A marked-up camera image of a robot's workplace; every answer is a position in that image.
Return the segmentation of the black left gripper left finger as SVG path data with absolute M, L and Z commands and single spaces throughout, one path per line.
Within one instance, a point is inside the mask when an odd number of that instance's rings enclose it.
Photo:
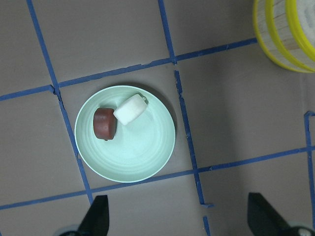
M 95 197 L 77 231 L 81 236 L 107 236 L 109 231 L 107 195 Z

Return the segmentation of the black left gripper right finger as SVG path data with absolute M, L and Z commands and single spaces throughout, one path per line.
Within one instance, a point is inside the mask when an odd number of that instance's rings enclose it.
M 254 236 L 298 235 L 260 193 L 248 194 L 247 223 Z

